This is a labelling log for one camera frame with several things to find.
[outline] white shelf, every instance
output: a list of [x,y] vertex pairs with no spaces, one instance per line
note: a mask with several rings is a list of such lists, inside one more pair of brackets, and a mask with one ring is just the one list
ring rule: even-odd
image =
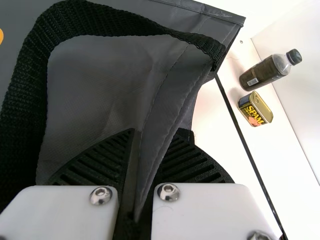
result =
[[[320,187],[272,84],[256,90],[273,112],[272,123],[252,127],[238,110],[239,98],[248,94],[239,76],[260,61],[252,41],[241,40],[243,44],[235,40],[218,75],[288,238],[307,239],[306,232],[320,226]],[[281,234],[215,81],[201,88],[192,124],[196,144],[236,183],[249,187],[275,233]]]

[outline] can label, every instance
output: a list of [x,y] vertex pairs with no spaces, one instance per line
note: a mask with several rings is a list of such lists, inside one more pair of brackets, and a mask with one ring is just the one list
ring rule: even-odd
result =
[[258,127],[263,124],[267,124],[265,119],[259,114],[257,109],[250,102],[250,94],[240,98],[238,102],[238,108],[246,117],[251,126]]

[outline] spam logo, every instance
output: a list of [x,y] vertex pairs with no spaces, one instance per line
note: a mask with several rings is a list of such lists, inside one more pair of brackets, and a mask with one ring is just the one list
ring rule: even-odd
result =
[[245,107],[244,110],[249,116],[253,117],[258,122],[258,124],[265,124],[263,118],[259,115],[259,113],[252,105]]

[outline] fabric seam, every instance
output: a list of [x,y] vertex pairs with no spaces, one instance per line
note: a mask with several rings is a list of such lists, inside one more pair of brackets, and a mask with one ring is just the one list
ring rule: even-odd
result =
[[191,7],[187,7],[187,6],[182,6],[180,4],[177,4],[177,3],[174,3],[174,2],[168,2],[168,1],[164,1],[164,0],[149,0],[149,1],[152,1],[152,2],[157,2],[157,3],[160,3],[160,4],[166,4],[166,5],[171,5],[171,6],[174,6],[174,7],[177,7],[177,8],[181,8],[181,9],[185,9],[185,10],[189,10],[189,11],[192,11],[192,12],[195,12],[195,13],[198,13],[198,14],[203,14],[203,15],[207,15],[207,16],[210,16],[210,17],[213,17],[213,18],[216,18],[216,19],[220,19],[220,20],[223,20],[223,21],[227,21],[229,23],[233,23],[233,24],[237,24],[241,27],[244,26],[243,23],[239,23],[237,21],[234,21],[234,20],[231,20],[231,19],[226,19],[224,17],[219,17],[217,15],[214,15],[210,12],[207,12],[207,11],[202,11],[202,10],[196,10],[196,9],[193,9]]
[[[156,157],[155,157],[154,160],[156,160],[156,159],[158,158],[159,153],[161,152],[162,148],[164,147],[164,143],[166,142],[168,136],[170,135],[170,132],[172,131],[172,128],[173,128],[174,125],[176,124],[177,119],[178,119],[178,117],[179,117],[179,115],[180,115],[180,112],[181,112],[181,110],[184,108],[185,102],[186,102],[186,100],[189,98],[190,93],[193,91],[193,89],[195,88],[196,84],[198,83],[200,77],[203,76],[206,67],[207,67],[209,64],[211,64],[211,62],[212,62],[211,59],[209,60],[209,62],[207,62],[207,64],[205,65],[205,67],[204,67],[203,70],[201,71],[201,74],[199,75],[198,79],[195,81],[195,83],[194,83],[194,85],[192,86],[191,90],[188,92],[188,94],[187,94],[186,98],[184,99],[183,104],[182,104],[182,106],[181,106],[181,108],[180,108],[180,110],[179,110],[179,113],[178,113],[177,117],[175,118],[175,120],[174,120],[174,122],[173,122],[173,124],[172,124],[172,126],[171,126],[171,128],[170,128],[170,130],[168,131],[168,133],[167,133],[164,141],[162,142],[161,147],[160,147],[160,149],[159,149],[159,151],[158,151],[158,153],[157,153],[157,155],[156,155]],[[156,162],[156,161],[153,161],[151,168],[154,167],[155,162]],[[141,197],[140,197],[140,200],[142,200],[143,195],[144,195],[145,192],[146,192],[146,184],[147,184],[147,182],[149,182],[149,180],[150,180],[150,174],[151,174],[151,171],[149,172],[148,177],[147,177],[147,181],[146,181],[146,183],[144,184],[144,187],[143,187],[143,190],[142,190],[142,195],[141,195]]]
[[[203,21],[203,23],[200,25],[200,27],[198,28],[198,30],[196,31],[196,33],[199,32],[199,30],[202,28],[202,26],[205,24],[205,22],[206,22],[209,18],[210,18],[210,16]],[[144,129],[145,129],[146,123],[147,123],[147,121],[148,121],[148,119],[149,119],[149,116],[150,116],[150,114],[151,114],[151,112],[152,112],[152,108],[153,108],[153,106],[154,106],[154,104],[155,104],[155,101],[156,101],[156,98],[157,98],[157,96],[158,96],[159,90],[160,90],[161,86],[164,84],[165,80],[167,79],[167,77],[168,77],[171,69],[177,64],[177,62],[179,61],[180,57],[185,53],[185,51],[187,50],[187,48],[189,47],[189,45],[190,45],[190,44],[188,43],[188,45],[185,46],[183,52],[182,52],[182,53],[180,54],[180,56],[175,60],[174,64],[170,67],[170,69],[168,70],[168,73],[166,74],[166,76],[165,76],[164,79],[162,80],[162,83],[160,84],[158,90],[156,91],[156,94],[155,94],[155,96],[154,96],[154,98],[153,98],[153,101],[152,101],[152,105],[151,105],[151,107],[150,107],[150,110],[149,110],[149,112],[148,112],[148,115],[146,116],[146,119],[145,119],[144,124],[143,124],[142,129],[141,129],[141,138],[140,138],[140,145],[139,145],[139,155],[140,155],[140,152],[141,152],[141,144],[142,144],[142,138],[143,138],[143,134],[144,134]]]
[[[210,18],[211,18],[211,17],[208,16],[208,17],[203,21],[203,23],[199,26],[199,28],[198,28],[198,30],[196,31],[196,33],[198,33],[198,32],[200,31],[200,29],[201,29],[202,26],[205,24],[205,22],[206,22],[208,19],[210,19]],[[159,93],[159,91],[160,91],[160,89],[161,89],[161,86],[164,84],[165,80],[167,79],[167,77],[168,77],[171,69],[176,65],[176,63],[179,61],[180,57],[185,53],[185,51],[187,50],[187,48],[188,48],[189,46],[190,46],[190,44],[188,43],[188,45],[185,47],[185,49],[183,50],[183,52],[182,52],[182,53],[180,54],[180,56],[176,59],[176,61],[174,62],[174,64],[170,67],[168,73],[166,74],[165,78],[163,79],[162,83],[160,84],[160,86],[159,86],[159,88],[158,88],[158,90],[157,90],[157,92],[156,92],[156,94],[155,94],[155,96],[154,96],[154,98],[153,98],[153,102],[152,102],[152,105],[151,105],[151,107],[150,107],[149,113],[148,113],[148,115],[146,116],[146,119],[145,119],[144,124],[143,124],[142,129],[141,129],[141,137],[140,137],[140,144],[139,144],[139,161],[140,161],[140,158],[141,158],[141,145],[142,145],[142,139],[143,139],[143,135],[144,135],[144,129],[145,129],[146,123],[147,123],[147,121],[148,121],[148,119],[149,119],[149,116],[150,116],[150,114],[151,114],[151,112],[152,112],[152,108],[153,108],[153,106],[154,106],[154,104],[155,104],[155,101],[156,101],[156,98],[157,98],[157,96],[158,96],[158,93]],[[144,186],[143,186],[142,195],[143,195],[143,193],[145,192],[145,188],[146,188],[146,184],[144,184]]]

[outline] white wall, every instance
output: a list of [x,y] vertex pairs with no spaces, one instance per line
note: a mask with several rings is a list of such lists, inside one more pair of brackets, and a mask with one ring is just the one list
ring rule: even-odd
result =
[[196,0],[246,17],[240,31],[243,38],[252,38],[304,0]]
[[293,48],[302,55],[273,87],[320,182],[320,0],[304,0],[252,41],[261,59]]

